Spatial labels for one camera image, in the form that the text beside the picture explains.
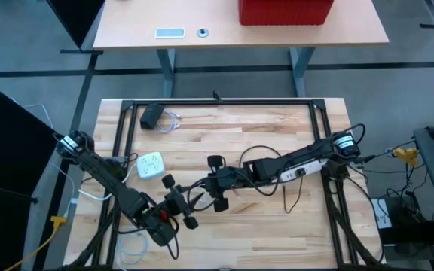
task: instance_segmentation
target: white power strip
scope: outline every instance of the white power strip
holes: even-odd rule
[[[315,172],[320,172],[322,169],[322,166],[324,166],[326,164],[326,162],[328,162],[328,160],[314,160],[312,162],[309,163],[305,163],[304,165],[300,165],[300,166],[296,166],[295,168],[286,170],[285,172],[283,172],[280,175],[280,179],[281,181],[291,181],[294,180],[298,177],[298,175],[296,174],[296,172],[299,169],[303,169],[306,174],[305,175],[311,175]]]
[[[153,178],[165,172],[164,159],[159,152],[153,152],[136,160],[136,169],[140,178]]]

